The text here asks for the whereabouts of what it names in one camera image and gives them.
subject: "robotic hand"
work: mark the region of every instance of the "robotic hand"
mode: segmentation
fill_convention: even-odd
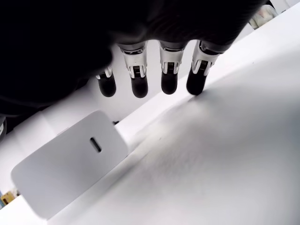
[[[166,94],[176,91],[186,44],[198,40],[187,90],[199,95],[210,67],[264,2],[6,1],[0,9],[0,121],[49,106],[93,76],[103,95],[114,95],[114,43],[124,54],[134,95],[142,98],[148,91],[147,40],[160,42]]]

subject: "white tabletop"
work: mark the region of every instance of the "white tabletop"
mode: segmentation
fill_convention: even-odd
[[[300,69],[295,18],[300,19],[300,4],[233,45],[211,69],[199,98],[189,101],[184,77],[175,94],[159,93],[120,122],[117,129],[135,151],[47,224],[241,224],[245,219],[243,224],[254,224],[249,218],[257,219],[256,224],[283,224],[285,219],[294,224],[292,206],[298,206],[291,185],[297,187],[293,176],[299,168],[293,163],[298,154],[292,134],[297,130],[293,133],[288,124],[297,119],[299,105],[293,98],[300,78],[293,74]],[[146,128],[164,112],[161,121]],[[291,132],[291,138],[280,128]],[[240,153],[247,150],[243,143],[251,142],[250,136],[272,145],[260,152],[248,143],[249,151]],[[19,197],[2,209],[0,221],[18,224],[9,220],[17,213],[9,207],[22,201]],[[278,202],[283,208],[275,207]],[[269,217],[271,206],[275,221]],[[32,217],[28,213],[22,224],[33,224]]]

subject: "black rubber fingertip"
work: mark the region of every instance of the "black rubber fingertip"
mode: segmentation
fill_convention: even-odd
[[[177,89],[177,74],[161,73],[161,89],[167,95],[173,94]]]
[[[105,97],[111,97],[116,93],[117,87],[113,74],[108,78],[100,78],[98,83],[100,91]]]
[[[206,80],[206,76],[203,73],[202,70],[199,70],[197,74],[194,74],[192,68],[190,69],[187,78],[187,91],[191,95],[200,95],[202,93]]]
[[[148,93],[147,76],[131,78],[132,92],[137,98],[143,98]]]

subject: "white plastic object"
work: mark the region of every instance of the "white plastic object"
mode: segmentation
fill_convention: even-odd
[[[26,157],[11,175],[30,207],[48,219],[127,155],[113,123],[96,111]]]

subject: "white wall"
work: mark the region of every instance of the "white wall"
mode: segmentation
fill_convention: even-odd
[[[42,112],[37,112],[15,127],[14,134],[16,142],[26,156],[30,155],[36,149],[39,149],[56,136]]]
[[[296,5],[297,3],[299,3],[300,0],[286,0],[286,2],[289,5],[289,7],[292,7],[292,6]]]
[[[287,4],[286,0],[270,0],[278,12],[281,14],[283,11],[287,10],[290,6]]]

